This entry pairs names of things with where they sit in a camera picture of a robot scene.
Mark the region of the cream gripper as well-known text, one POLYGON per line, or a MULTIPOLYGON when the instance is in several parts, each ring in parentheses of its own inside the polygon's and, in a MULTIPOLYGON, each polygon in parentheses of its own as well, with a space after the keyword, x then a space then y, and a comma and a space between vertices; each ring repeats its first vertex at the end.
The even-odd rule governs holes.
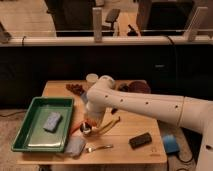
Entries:
POLYGON ((88 122, 96 122, 97 126, 100 127, 102 124, 104 118, 104 114, 103 113, 87 113, 86 114, 86 120, 88 122))

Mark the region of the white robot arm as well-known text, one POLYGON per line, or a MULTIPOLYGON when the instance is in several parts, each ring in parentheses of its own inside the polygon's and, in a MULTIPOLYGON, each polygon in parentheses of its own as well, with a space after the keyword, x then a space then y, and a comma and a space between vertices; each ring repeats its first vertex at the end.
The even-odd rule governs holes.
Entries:
POLYGON ((88 120, 99 127, 107 107, 145 115, 202 135, 196 171, 213 171, 213 101, 176 95, 116 91, 115 80, 101 76, 87 91, 88 120))

